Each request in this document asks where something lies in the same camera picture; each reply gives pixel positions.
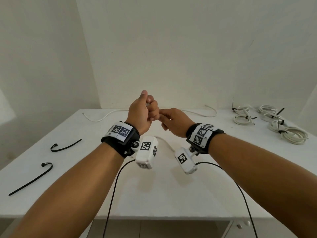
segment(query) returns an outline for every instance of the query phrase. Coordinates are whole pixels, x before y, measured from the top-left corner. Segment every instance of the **person's left arm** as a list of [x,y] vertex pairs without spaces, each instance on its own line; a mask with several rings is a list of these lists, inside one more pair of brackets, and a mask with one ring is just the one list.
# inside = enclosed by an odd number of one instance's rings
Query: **person's left arm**
[[[143,91],[131,104],[126,122],[142,135],[158,117],[157,102]],[[101,143],[40,196],[10,238],[79,237],[99,211],[123,161]]]

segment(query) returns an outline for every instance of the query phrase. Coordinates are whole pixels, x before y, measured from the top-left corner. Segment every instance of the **person's right arm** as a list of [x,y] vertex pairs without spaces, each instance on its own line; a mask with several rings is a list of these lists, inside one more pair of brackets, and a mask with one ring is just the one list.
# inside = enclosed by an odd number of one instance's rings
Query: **person's right arm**
[[[194,122],[182,111],[161,109],[164,130],[179,137]],[[259,205],[298,237],[315,237],[317,176],[274,153],[227,134],[214,136],[209,154]]]

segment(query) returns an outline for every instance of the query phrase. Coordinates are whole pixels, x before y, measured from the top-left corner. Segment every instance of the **person's left hand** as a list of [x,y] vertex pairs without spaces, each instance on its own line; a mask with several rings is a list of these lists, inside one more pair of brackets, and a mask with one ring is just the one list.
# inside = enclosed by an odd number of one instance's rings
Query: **person's left hand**
[[132,124],[142,135],[149,130],[152,121],[158,118],[159,107],[157,101],[154,100],[152,95],[147,95],[146,90],[143,90],[140,97],[130,105],[126,122]]

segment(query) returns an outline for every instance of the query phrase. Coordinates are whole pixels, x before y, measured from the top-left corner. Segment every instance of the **person's right hand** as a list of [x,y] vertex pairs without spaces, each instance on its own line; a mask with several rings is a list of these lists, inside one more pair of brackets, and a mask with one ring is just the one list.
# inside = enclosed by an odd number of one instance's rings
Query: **person's right hand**
[[195,124],[184,112],[177,108],[160,109],[159,121],[166,131],[169,129],[174,135],[186,138],[186,132],[190,126]]

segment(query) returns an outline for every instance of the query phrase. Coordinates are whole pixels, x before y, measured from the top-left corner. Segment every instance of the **skin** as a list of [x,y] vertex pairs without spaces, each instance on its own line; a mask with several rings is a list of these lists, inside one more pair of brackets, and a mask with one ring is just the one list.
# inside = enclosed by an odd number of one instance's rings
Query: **skin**
[[[164,130],[186,137],[195,124],[176,108],[161,109]],[[316,236],[317,176],[265,149],[227,134],[214,136],[209,154],[259,205],[297,237]]]
[[[144,90],[131,104],[126,122],[142,135],[158,117],[157,102]],[[10,237],[79,237],[99,211],[123,161],[108,144],[100,144],[40,196]]]

